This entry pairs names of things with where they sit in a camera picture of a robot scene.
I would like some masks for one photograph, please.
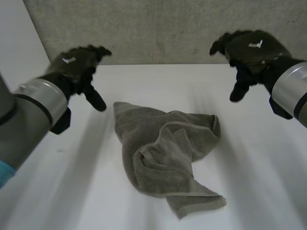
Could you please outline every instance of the white logo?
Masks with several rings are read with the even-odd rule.
[[[70,59],[64,59],[64,58],[62,58],[62,60],[63,60],[66,64],[68,64],[68,63],[70,63],[70,62],[75,61],[76,59],[75,59],[75,57],[72,57],[72,58],[70,58]]]
[[[261,45],[262,45],[262,40],[261,40],[259,43],[257,43],[257,44],[252,44],[252,43],[250,43],[248,46],[249,46],[249,47],[258,47],[258,48],[261,48]]]

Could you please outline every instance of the towel fold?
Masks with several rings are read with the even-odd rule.
[[[114,103],[114,115],[124,168],[138,191],[165,196],[179,219],[226,205],[221,195],[194,180],[191,165],[219,141],[217,116],[165,113],[123,102]]]

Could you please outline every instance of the robotic hand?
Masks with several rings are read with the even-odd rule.
[[[102,57],[112,55],[104,47],[79,47],[59,54],[46,70],[41,79],[47,80],[65,94],[67,101],[70,96],[84,93],[87,101],[98,111],[106,110],[106,104],[99,93],[91,85],[93,74]],[[67,108],[51,132],[60,134],[70,126],[71,111]]]
[[[0,188],[15,175],[48,131],[70,126],[69,98],[84,93],[98,111],[106,104],[91,85],[104,47],[80,47],[58,55],[46,75],[34,78],[11,94],[0,77]]]
[[[237,69],[232,102],[242,100],[250,86],[263,84],[275,114],[294,116],[307,127],[307,62],[292,58],[276,38],[260,30],[226,33],[213,43],[210,55],[216,52]]]

